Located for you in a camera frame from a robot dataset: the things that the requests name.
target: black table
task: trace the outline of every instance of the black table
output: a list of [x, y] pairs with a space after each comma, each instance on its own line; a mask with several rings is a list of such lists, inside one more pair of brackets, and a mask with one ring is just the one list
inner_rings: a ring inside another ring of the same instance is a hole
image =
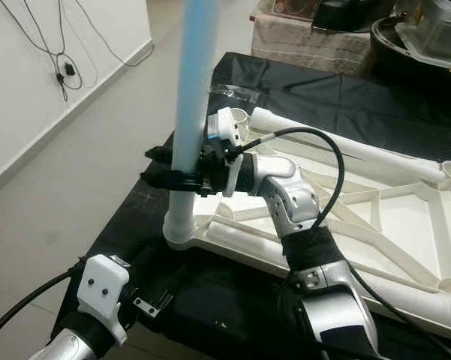
[[[213, 75], [209, 114], [222, 107], [251, 113], [256, 106], [373, 146], [451, 160], [451, 100], [225, 54]], [[290, 314], [277, 311], [282, 279], [201, 249], [169, 249], [161, 232], [167, 204], [167, 191], [138, 181], [87, 254], [118, 254], [134, 264], [143, 298], [153, 304], [165, 291], [174, 295], [156, 320], [142, 316], [140, 322], [217, 359], [305, 359], [293, 327], [284, 321]], [[57, 324], [77, 309], [79, 282], [79, 275], [72, 278]], [[374, 319], [383, 356], [442, 359], [406, 325]], [[54, 334], [59, 330], [56, 325]]]

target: white pvc pipe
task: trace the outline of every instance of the white pvc pipe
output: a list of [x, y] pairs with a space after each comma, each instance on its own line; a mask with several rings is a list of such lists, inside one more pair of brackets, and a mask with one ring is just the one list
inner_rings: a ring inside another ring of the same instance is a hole
[[[305, 126], [311, 128], [304, 124], [289, 120], [288, 118], [282, 118], [272, 112], [256, 107], [250, 118], [250, 127], [256, 128], [261, 131], [273, 132], [285, 128], [291, 128], [295, 126]], [[333, 133], [327, 133], [340, 148], [342, 153], [354, 156], [355, 158], [363, 159], [365, 161], [375, 161], [378, 163], [388, 164], [393, 167], [398, 167], [400, 169], [406, 170], [409, 173], [413, 173], [416, 177], [427, 180], [429, 182], [438, 183], [445, 179], [445, 173], [440, 171], [440, 167], [437, 164], [435, 168], [430, 167], [428, 162], [424, 164], [423, 159], [416, 159], [401, 156], [399, 154], [392, 153], [381, 148], [376, 148], [374, 146], [369, 146], [362, 144], [357, 141], [347, 139], [342, 136], [335, 135]], [[304, 140], [309, 143], [319, 144], [315, 139], [308, 136], [305, 133], [295, 133], [291, 134], [291, 137], [297, 138], [299, 140]]]
[[[182, 36], [172, 169], [193, 173], [202, 143], [219, 0], [187, 0]], [[164, 236], [181, 248], [194, 228], [194, 193], [171, 191]]]

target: black foam padding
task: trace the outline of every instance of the black foam padding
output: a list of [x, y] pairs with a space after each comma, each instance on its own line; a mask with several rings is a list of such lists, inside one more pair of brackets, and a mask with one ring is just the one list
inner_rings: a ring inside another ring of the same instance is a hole
[[[332, 328], [320, 333], [320, 337], [325, 344], [351, 349], [358, 353], [367, 355], [377, 355], [374, 348], [368, 341], [365, 329], [360, 325], [344, 326], [342, 328]], [[330, 360], [348, 360], [350, 357], [337, 355], [328, 352]]]
[[77, 334], [89, 345], [98, 359], [103, 358], [115, 343], [107, 328], [87, 313], [68, 313], [60, 322], [60, 326]]
[[281, 241], [290, 270], [305, 270], [344, 259], [328, 227], [295, 232]]
[[254, 188], [254, 157], [244, 153], [242, 166], [237, 179], [236, 191], [249, 192]]

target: white wall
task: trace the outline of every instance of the white wall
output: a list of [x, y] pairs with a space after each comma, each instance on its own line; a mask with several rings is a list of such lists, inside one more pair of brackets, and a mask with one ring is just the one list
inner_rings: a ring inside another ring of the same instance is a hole
[[[36, 43], [42, 45], [22, 1], [5, 0]], [[84, 86], [62, 98], [47, 54], [35, 49], [0, 4], [0, 175], [60, 123], [71, 110], [100, 88], [120, 62], [107, 52], [74, 0], [62, 0], [67, 53], [77, 63]], [[81, 0], [97, 28], [123, 59], [140, 57], [151, 49], [152, 38], [145, 0]], [[29, 0], [51, 51], [61, 47], [58, 5], [54, 0]], [[93, 62], [81, 47], [80, 36]]]

